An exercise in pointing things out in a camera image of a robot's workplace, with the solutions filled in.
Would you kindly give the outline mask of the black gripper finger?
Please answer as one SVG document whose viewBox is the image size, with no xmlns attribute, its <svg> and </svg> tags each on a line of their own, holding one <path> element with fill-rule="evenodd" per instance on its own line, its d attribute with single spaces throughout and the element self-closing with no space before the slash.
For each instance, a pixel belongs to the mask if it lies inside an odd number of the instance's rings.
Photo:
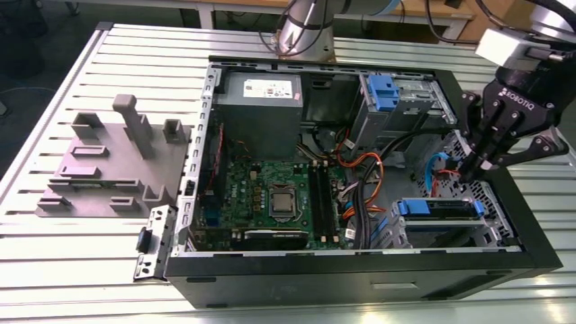
<svg viewBox="0 0 576 324">
<path fill-rule="evenodd" d="M 551 109 L 532 109 L 512 101 L 486 100 L 476 130 L 476 178 L 488 170 L 568 153 L 567 143 L 554 134 Z"/>
<path fill-rule="evenodd" d="M 467 157 L 462 163 L 459 173 L 462 175 L 462 182 L 471 182 L 478 177 L 482 159 L 482 135 L 478 130 L 478 125 L 482 121 L 480 112 L 482 106 L 479 105 L 480 96 L 474 92 L 464 92 L 463 94 L 463 109 L 460 121 L 460 133 L 466 144 L 463 148 L 468 148 Z"/>
</svg>

